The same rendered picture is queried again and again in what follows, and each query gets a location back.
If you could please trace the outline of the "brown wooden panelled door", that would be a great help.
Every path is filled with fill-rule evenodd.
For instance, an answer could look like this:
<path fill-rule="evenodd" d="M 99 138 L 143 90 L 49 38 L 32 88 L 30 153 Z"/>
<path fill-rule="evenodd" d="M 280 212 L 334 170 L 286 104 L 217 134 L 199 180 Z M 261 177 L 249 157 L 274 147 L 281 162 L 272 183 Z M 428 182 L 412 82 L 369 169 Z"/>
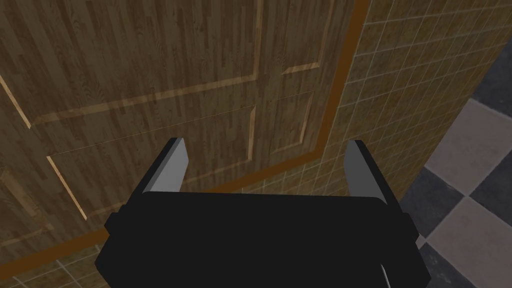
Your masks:
<path fill-rule="evenodd" d="M 0 0 L 0 265 L 103 226 L 170 138 L 203 192 L 316 149 L 355 0 Z"/>

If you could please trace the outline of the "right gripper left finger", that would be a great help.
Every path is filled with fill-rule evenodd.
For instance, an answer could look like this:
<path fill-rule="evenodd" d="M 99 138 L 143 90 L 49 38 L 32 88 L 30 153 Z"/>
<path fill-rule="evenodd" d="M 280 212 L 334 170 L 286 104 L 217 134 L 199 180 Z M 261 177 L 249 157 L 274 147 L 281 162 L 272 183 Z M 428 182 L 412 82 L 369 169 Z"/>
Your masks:
<path fill-rule="evenodd" d="M 189 164 L 185 141 L 172 137 L 151 164 L 142 181 L 142 192 L 178 192 Z"/>

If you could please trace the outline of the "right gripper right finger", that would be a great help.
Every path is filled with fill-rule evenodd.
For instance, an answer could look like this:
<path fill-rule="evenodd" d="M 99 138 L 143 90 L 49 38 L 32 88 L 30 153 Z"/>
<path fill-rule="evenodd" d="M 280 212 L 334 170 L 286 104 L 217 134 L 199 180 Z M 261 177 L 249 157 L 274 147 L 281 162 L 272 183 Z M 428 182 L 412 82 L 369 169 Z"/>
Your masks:
<path fill-rule="evenodd" d="M 343 165 L 351 197 L 377 198 L 387 205 L 399 204 L 362 140 L 348 141 Z"/>

